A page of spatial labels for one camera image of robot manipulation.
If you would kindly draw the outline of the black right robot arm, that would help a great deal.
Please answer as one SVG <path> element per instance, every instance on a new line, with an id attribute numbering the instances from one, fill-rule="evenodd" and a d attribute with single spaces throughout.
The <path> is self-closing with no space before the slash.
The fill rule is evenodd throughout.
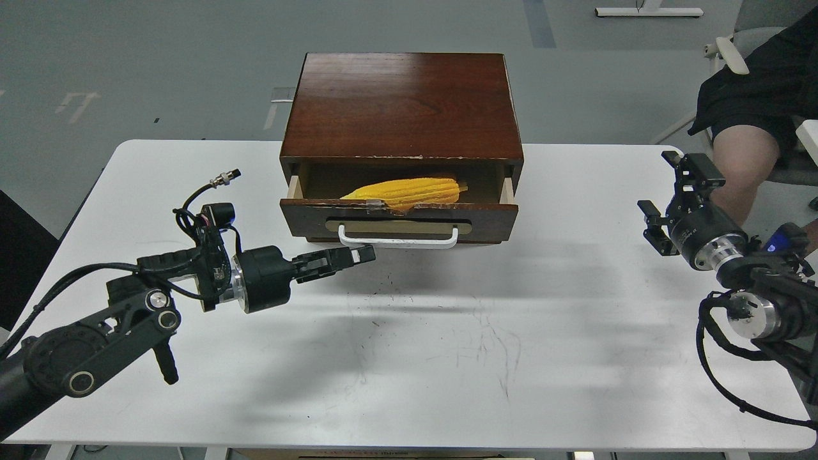
<path id="1" fill-rule="evenodd" d="M 662 157 L 674 172 L 674 194 L 665 211 L 638 201 L 643 236 L 662 256 L 679 255 L 690 268 L 715 273 L 723 291 L 703 301 L 699 331 L 735 356 L 782 365 L 798 379 L 801 396 L 816 404 L 816 348 L 792 343 L 816 335 L 806 232 L 786 222 L 766 243 L 751 238 L 712 202 L 727 181 L 706 155 L 671 150 Z"/>

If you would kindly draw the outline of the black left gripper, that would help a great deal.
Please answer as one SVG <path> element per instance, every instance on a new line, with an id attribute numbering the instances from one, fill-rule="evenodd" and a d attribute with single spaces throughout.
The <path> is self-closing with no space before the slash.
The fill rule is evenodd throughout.
<path id="1" fill-rule="evenodd" d="M 252 314 L 287 303 L 294 277 L 298 284 L 324 279 L 375 259 L 372 245 L 322 249 L 296 256 L 293 262 L 284 259 L 278 247 L 260 247 L 234 257 L 238 277 L 233 286 L 243 311 Z"/>

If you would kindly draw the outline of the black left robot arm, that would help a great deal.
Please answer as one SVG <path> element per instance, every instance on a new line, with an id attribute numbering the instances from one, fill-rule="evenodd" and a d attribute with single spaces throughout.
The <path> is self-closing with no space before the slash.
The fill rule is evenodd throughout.
<path id="1" fill-rule="evenodd" d="M 198 300 L 204 311 L 236 300 L 244 312 L 263 311 L 290 299 L 290 283 L 324 279 L 371 262 L 369 244 L 324 249 L 284 258 L 274 245 L 243 250 L 235 241 L 229 256 L 222 234 L 233 231 L 233 204 L 189 207 L 202 193 L 240 177 L 234 169 L 218 175 L 173 210 L 176 226 L 192 239 L 190 249 L 139 258 L 134 264 L 88 264 L 59 279 L 2 345 L 2 439 L 20 430 L 64 397 L 84 398 L 152 351 L 167 384 L 178 370 L 169 341 L 181 326 L 172 294 Z M 35 318 L 82 277 L 102 269 L 125 271 L 106 283 L 107 306 L 38 337 L 26 334 Z"/>

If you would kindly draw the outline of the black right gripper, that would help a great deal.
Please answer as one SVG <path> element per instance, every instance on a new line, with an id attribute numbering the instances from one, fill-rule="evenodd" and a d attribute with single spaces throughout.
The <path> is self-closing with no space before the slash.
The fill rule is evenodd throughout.
<path id="1" fill-rule="evenodd" d="M 675 174 L 673 198 L 665 216 L 650 200 L 637 206 L 646 224 L 643 237 L 661 256 L 680 256 L 697 271 L 718 271 L 726 262 L 746 254 L 746 233 L 717 206 L 710 195 L 727 180 L 703 153 L 682 154 L 674 149 L 662 158 Z M 663 230 L 667 226 L 668 234 Z"/>

